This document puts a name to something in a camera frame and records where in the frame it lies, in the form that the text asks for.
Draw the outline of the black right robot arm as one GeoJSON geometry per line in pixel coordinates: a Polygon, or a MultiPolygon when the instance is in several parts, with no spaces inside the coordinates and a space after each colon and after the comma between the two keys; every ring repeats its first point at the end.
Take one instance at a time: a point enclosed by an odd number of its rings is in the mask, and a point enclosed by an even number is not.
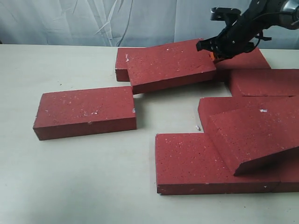
{"type": "Polygon", "coordinates": [[[259,42],[271,41],[263,31],[272,26],[289,30],[299,28],[297,0],[253,0],[244,13],[225,7],[214,7],[211,13],[211,20],[224,21],[226,26],[217,36],[198,41],[196,48],[211,52],[215,63],[252,52],[258,46],[251,41],[253,38],[259,42]]]}

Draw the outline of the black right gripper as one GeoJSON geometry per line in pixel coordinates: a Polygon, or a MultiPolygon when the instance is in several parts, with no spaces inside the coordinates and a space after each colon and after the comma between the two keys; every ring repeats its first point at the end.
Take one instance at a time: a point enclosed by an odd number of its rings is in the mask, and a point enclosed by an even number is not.
{"type": "Polygon", "coordinates": [[[272,40],[263,31],[280,23],[282,5],[281,0],[251,1],[248,9],[234,23],[225,23],[217,36],[198,41],[197,51],[209,51],[214,63],[253,51],[260,41],[272,40]]]}

